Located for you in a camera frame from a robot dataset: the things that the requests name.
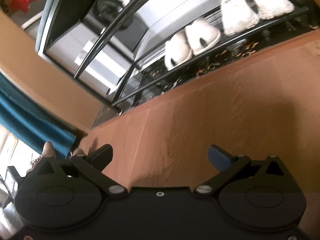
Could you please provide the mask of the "teal curtain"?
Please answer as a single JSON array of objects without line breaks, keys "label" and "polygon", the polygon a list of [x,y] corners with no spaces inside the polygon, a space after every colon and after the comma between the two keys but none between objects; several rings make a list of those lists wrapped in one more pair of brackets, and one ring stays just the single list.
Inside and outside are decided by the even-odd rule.
[{"label": "teal curtain", "polygon": [[38,106],[1,75],[1,125],[38,153],[50,142],[66,159],[76,141],[72,130]]}]

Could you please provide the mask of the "white slipper left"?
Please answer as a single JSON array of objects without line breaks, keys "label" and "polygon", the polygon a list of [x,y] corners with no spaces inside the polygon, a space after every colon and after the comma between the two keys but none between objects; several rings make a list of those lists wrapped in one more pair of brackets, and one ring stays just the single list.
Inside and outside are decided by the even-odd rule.
[{"label": "white slipper left", "polygon": [[185,31],[179,31],[165,43],[164,64],[168,71],[185,63],[193,56]]}]

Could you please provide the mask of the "black metal shoe rack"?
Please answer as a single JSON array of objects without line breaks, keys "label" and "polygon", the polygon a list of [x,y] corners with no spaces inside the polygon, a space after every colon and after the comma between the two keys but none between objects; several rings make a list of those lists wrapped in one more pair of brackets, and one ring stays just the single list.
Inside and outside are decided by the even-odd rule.
[{"label": "black metal shoe rack", "polygon": [[[253,28],[232,36],[223,31],[219,0],[131,0],[98,36],[83,23],[96,1],[47,0],[35,50],[40,57],[64,70],[77,84],[111,106],[133,98],[150,98],[167,88],[174,76],[189,71],[200,59],[225,49],[237,51],[241,42],[256,34],[268,36],[275,26],[291,27],[292,21],[300,17],[305,17],[309,27],[319,24],[319,0],[289,0],[295,6],[293,12],[269,20],[260,18]],[[255,2],[246,1],[258,14]],[[148,30],[135,49],[135,58],[130,59],[112,46],[110,39],[134,14],[143,19]],[[165,43],[200,17],[220,30],[220,41],[168,71],[164,64]]]}]

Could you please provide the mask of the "black speaker box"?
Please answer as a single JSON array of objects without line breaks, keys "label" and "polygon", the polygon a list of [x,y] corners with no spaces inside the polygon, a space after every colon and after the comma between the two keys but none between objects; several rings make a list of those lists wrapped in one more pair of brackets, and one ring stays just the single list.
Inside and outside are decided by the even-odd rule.
[{"label": "black speaker box", "polygon": [[[121,0],[97,0],[85,16],[83,23],[100,36],[123,9]],[[148,26],[143,19],[138,14],[134,14],[119,27],[110,39],[110,44],[130,59],[134,59],[135,49],[147,30]]]}]

